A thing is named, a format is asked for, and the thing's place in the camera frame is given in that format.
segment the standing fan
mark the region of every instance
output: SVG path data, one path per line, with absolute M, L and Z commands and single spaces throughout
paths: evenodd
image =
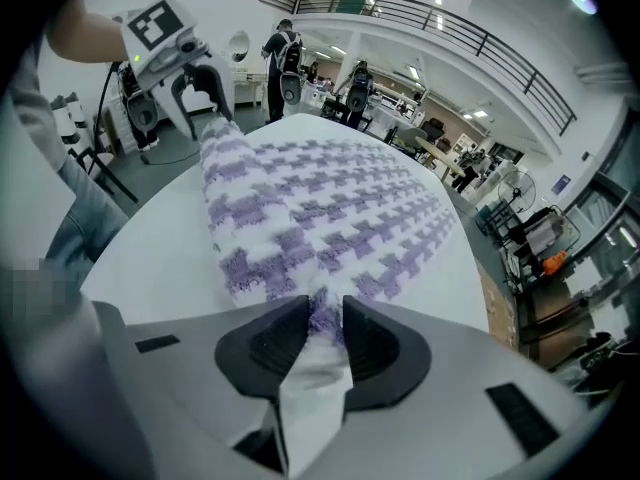
M 536 200 L 536 185 L 533 178 L 524 171 L 511 171 L 504 175 L 498 185 L 498 205 L 491 211 L 491 214 L 484 225 L 479 226 L 483 234 L 487 234 L 487 230 L 491 229 L 497 232 L 497 228 L 501 223 L 498 222 L 500 216 L 506 213 L 506 219 L 509 220 L 510 214 L 522 213 L 533 206 Z

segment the metal railing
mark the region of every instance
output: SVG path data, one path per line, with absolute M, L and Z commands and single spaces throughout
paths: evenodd
M 416 0 L 260 0 L 291 14 L 341 13 L 383 19 L 423 30 L 483 60 L 522 91 L 560 136 L 576 115 L 533 64 L 485 29 Z

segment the blue jeans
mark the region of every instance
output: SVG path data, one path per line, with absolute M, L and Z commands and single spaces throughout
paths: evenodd
M 58 175 L 76 199 L 51 242 L 47 260 L 64 268 L 69 281 L 80 287 L 93 264 L 127 223 L 127 216 L 73 158 L 65 160 Z

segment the orange bag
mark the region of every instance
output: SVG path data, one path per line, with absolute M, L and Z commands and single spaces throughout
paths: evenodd
M 551 256 L 551 258 L 544 260 L 542 262 L 542 270 L 544 270 L 545 275 L 550 276 L 554 274 L 562 266 L 567 256 L 567 251 L 560 251 Z

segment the black strip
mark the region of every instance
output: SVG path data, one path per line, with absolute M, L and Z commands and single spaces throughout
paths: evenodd
M 515 384 L 502 384 L 485 392 L 528 457 L 533 457 L 558 437 L 558 432 Z
M 166 336 L 157 336 L 155 338 L 149 338 L 148 340 L 136 341 L 136 347 L 138 347 L 138 352 L 145 354 L 158 350 L 159 348 L 175 345 L 176 343 L 180 343 L 180 340 L 173 334 L 167 334 Z

